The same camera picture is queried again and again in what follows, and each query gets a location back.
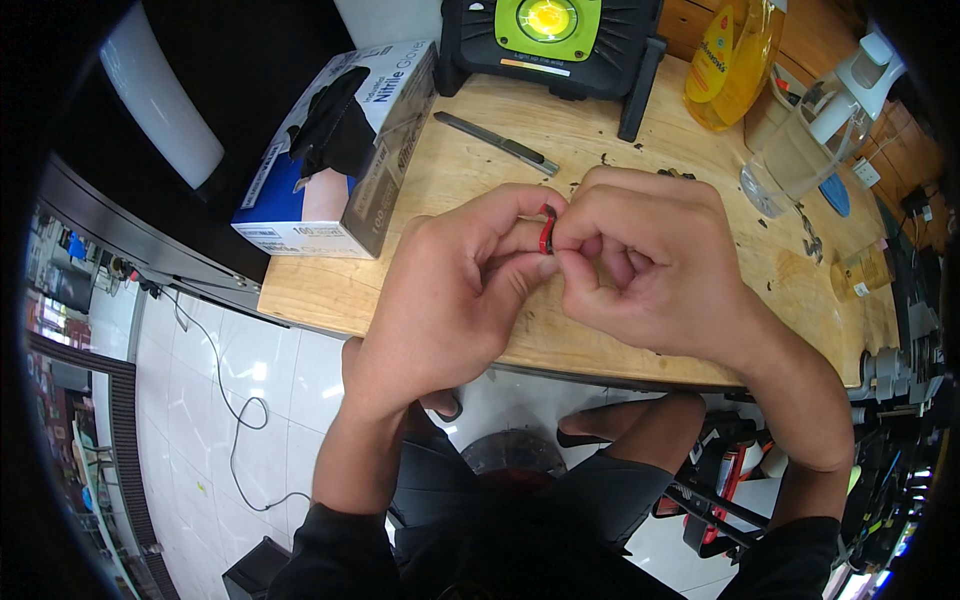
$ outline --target hand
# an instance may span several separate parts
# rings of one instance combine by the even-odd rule
[[[506,184],[410,221],[345,377],[349,401],[389,414],[475,379],[503,353],[520,306],[559,268],[537,252],[543,222],[519,218],[544,203],[566,209],[548,187]]]
[[[706,183],[596,167],[553,233],[564,313],[617,340],[739,370],[769,310],[740,278],[719,194]],[[615,287],[601,285],[599,254]]]

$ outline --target yellow bottle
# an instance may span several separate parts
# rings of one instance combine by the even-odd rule
[[[786,0],[721,0],[686,75],[684,104],[719,132],[739,121],[770,78]]]

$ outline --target clear bottle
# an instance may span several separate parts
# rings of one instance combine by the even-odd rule
[[[690,63],[684,104],[719,132],[739,121],[763,90],[780,48],[787,0],[727,0],[713,14]]]
[[[757,210],[780,216],[859,150],[890,86],[905,71],[893,46],[873,32],[812,85],[740,171],[743,192]]]

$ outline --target wall outlet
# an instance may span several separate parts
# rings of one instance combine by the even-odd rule
[[[866,158],[862,157],[854,164],[853,172],[856,173],[856,176],[859,177],[867,187],[872,187],[880,181],[880,173],[876,171],[874,165],[870,164]]]

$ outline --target black shorts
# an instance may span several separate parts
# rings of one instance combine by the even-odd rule
[[[622,548],[671,481],[662,468],[600,450],[524,501],[584,537]],[[402,528],[396,533],[401,555],[412,556],[438,523],[471,519],[512,501],[479,480],[442,431],[404,437],[390,505]]]

